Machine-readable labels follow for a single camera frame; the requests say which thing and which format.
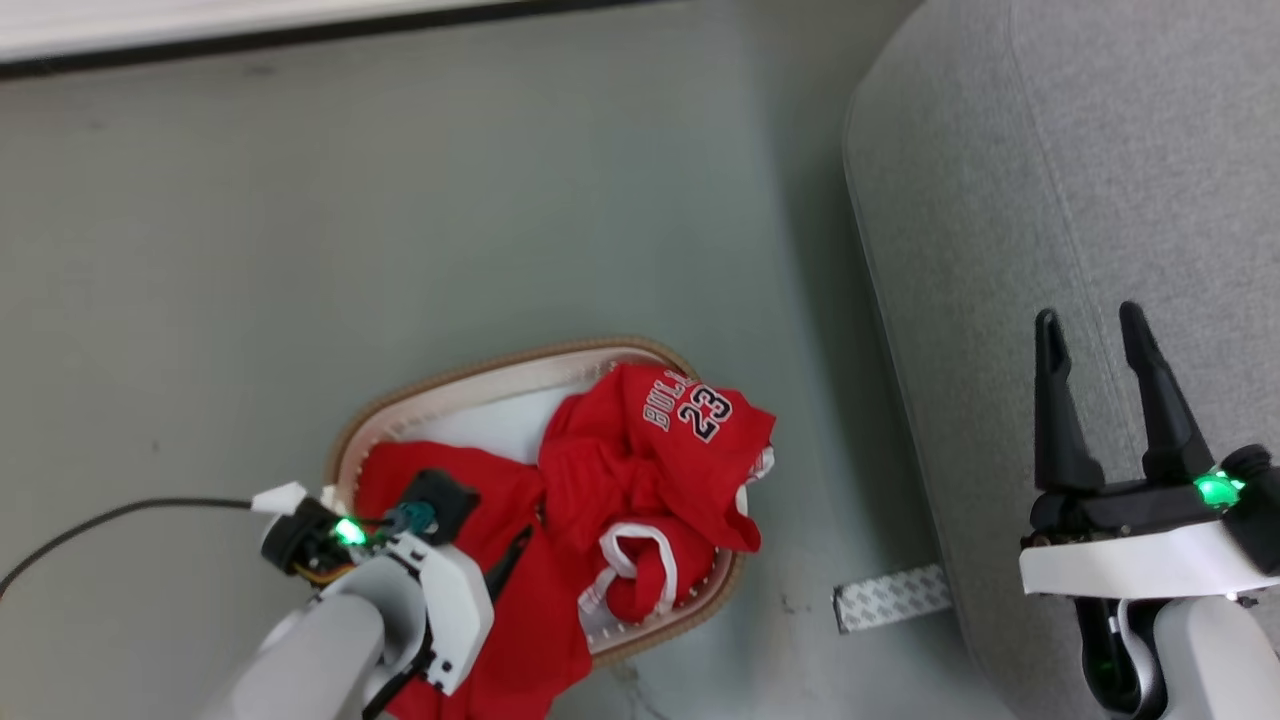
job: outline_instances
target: number 23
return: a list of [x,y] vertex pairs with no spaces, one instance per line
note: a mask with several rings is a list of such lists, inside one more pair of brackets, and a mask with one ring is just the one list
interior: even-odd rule
[[727,397],[707,386],[698,386],[689,402],[680,406],[676,416],[681,423],[692,425],[694,434],[703,442],[710,442],[721,429],[721,423],[733,415],[733,404]]

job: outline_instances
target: gray robot arm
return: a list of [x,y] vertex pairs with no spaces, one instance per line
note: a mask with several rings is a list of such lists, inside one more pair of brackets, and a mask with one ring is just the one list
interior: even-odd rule
[[200,720],[374,720],[415,679],[453,694],[529,539],[517,536],[486,578],[447,542],[475,502],[448,477],[424,473],[389,514],[394,527],[367,542],[352,542],[343,519],[311,498],[285,502],[262,543],[268,560],[296,569],[338,557],[355,568],[284,619]]
[[1239,597],[1280,583],[1280,470],[1261,446],[1215,466],[1142,309],[1124,304],[1120,325],[1148,450],[1144,478],[1106,483],[1057,315],[1036,320],[1041,496],[1019,559],[1024,589],[1073,600],[1082,670],[1112,719],[1280,715],[1280,660]]

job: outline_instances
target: green led light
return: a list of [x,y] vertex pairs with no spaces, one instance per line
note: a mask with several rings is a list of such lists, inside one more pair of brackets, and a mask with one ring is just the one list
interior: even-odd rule
[[1240,501],[1242,483],[1236,487],[1236,480],[1222,479],[1219,475],[1204,475],[1196,480],[1196,489],[1201,491],[1204,505],[1210,507],[1230,507]]
[[333,527],[333,532],[343,544],[365,544],[369,541],[365,530],[361,530],[360,525],[347,518],[338,520],[338,524]]
[[[1219,478],[1231,479],[1231,477],[1226,474],[1226,470],[1219,470],[1213,474],[1217,475]],[[1242,483],[1240,480],[1231,479],[1231,487],[1235,489],[1244,489],[1244,483]]]

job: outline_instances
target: white cable connector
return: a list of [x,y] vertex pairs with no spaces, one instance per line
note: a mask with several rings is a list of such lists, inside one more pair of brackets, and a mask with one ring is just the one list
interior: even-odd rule
[[306,498],[307,488],[288,483],[255,495],[250,510],[264,515],[293,515]]

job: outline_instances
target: black cable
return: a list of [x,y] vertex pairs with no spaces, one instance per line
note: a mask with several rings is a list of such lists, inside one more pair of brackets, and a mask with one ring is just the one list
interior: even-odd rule
[[431,652],[431,626],[426,628],[426,637],[422,638],[421,647],[417,648],[417,655],[410,661],[408,666],[396,674],[390,680],[387,682],[378,694],[369,701],[365,706],[365,711],[360,714],[361,720],[378,720],[381,714],[387,710],[396,696],[408,685],[408,682],[413,678],[420,676],[431,666],[431,661],[435,660],[435,653]]
[[507,546],[507,552],[503,553],[502,559],[484,574],[484,584],[489,588],[489,600],[493,602],[498,601],[502,588],[507,587],[507,580],[511,579],[511,573],[516,569],[516,562],[525,553],[525,548],[529,547],[529,541],[532,537],[534,527],[525,525],[525,529],[520,530],[516,539],[511,541],[511,544]]
[[0,580],[0,598],[9,592],[9,585],[18,579],[32,565],[40,561],[41,557],[49,555],[50,552],[58,550],[59,546],[64,544],[67,541],[76,538],[93,528],[110,523],[122,515],[128,515],[129,512],[137,512],[138,510],[150,510],[152,507],[225,507],[230,510],[250,510],[252,503],[248,500],[224,500],[218,497],[155,497],[151,500],[140,500],[137,502],[131,502],[128,505],[122,505],[115,510],[108,510],[101,515],[91,518],[79,525],[67,530],[65,533],[58,536],[56,538],[40,546],[38,550],[28,555],[17,568],[13,569],[4,580]]

